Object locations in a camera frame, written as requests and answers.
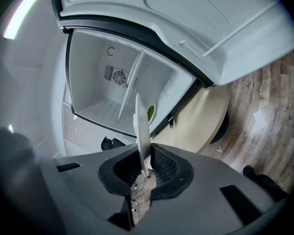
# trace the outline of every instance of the light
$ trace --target light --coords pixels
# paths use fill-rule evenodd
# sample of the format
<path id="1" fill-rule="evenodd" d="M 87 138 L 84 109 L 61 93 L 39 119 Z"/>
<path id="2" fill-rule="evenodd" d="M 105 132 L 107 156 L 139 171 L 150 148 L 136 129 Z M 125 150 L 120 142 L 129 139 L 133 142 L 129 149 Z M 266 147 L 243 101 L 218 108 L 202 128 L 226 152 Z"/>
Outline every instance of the light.
<path id="1" fill-rule="evenodd" d="M 11 124 L 8 126 L 8 130 L 9 130 L 11 133 L 14 133 L 14 131 L 13 131 L 13 128 L 12 128 L 12 125 L 11 125 Z"/>
<path id="2" fill-rule="evenodd" d="M 23 0 L 19 7 L 14 12 L 7 28 L 4 32 L 4 37 L 9 39 L 14 39 L 16 33 L 18 32 L 21 23 L 29 11 L 30 7 L 34 4 L 36 0 Z"/>

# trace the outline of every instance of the green food item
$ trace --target green food item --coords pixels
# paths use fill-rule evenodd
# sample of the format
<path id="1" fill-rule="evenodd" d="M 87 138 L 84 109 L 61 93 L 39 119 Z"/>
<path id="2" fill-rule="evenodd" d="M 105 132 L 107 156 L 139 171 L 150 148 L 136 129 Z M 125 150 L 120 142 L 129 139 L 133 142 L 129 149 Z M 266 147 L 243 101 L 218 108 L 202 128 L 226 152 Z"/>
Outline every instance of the green food item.
<path id="1" fill-rule="evenodd" d="M 154 106 L 150 106 L 150 108 L 148 109 L 148 121 L 150 121 L 154 112 L 155 112 Z"/>

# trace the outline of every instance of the dark object on floor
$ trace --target dark object on floor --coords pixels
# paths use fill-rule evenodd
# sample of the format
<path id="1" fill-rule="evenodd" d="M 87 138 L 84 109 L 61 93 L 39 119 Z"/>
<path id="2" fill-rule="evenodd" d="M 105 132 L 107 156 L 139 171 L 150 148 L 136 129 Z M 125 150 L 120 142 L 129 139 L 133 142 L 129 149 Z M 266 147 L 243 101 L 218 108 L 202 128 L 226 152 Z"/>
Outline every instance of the dark object on floor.
<path id="1" fill-rule="evenodd" d="M 254 168 L 250 165 L 244 167 L 243 175 L 262 187 L 275 202 L 288 197 L 288 194 L 284 192 L 273 179 L 264 174 L 256 175 Z"/>
<path id="2" fill-rule="evenodd" d="M 122 146 L 125 146 L 125 144 L 122 143 L 120 140 L 118 140 L 118 139 L 111 140 L 111 139 L 108 139 L 107 137 L 105 137 L 101 143 L 101 149 L 103 151 L 119 148 Z"/>
<path id="3" fill-rule="evenodd" d="M 215 137 L 212 139 L 210 143 L 215 143 L 216 141 L 220 140 L 225 135 L 228 129 L 228 124 L 229 124 L 229 117 L 228 117 L 228 113 L 226 112 L 225 118 L 223 120 L 223 123 L 219 131 L 216 133 Z"/>

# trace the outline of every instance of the wooden floor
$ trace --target wooden floor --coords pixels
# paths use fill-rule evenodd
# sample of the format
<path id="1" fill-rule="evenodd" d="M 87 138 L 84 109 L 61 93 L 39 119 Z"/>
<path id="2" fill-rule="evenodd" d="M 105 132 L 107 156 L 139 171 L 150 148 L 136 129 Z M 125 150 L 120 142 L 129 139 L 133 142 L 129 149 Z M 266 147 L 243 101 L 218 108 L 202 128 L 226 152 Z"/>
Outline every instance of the wooden floor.
<path id="1" fill-rule="evenodd" d="M 294 185 L 294 52 L 229 85 L 229 127 L 216 143 L 201 154 L 222 160 L 242 172 L 252 165 L 290 193 Z M 258 129 L 253 114 L 263 114 L 267 126 Z M 149 209 L 151 179 L 138 177 L 132 191 L 134 221 Z"/>

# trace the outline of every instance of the fan grille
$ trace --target fan grille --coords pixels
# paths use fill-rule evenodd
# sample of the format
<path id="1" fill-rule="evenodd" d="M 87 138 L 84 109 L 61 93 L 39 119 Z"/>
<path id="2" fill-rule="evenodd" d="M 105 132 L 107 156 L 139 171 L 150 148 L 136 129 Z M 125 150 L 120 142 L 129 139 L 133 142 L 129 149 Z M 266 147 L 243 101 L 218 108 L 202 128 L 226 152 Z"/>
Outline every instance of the fan grille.
<path id="1" fill-rule="evenodd" d="M 126 75 L 125 73 L 121 70 L 121 71 L 116 71 L 113 73 L 113 81 L 118 84 L 118 85 L 122 85 L 126 82 Z"/>

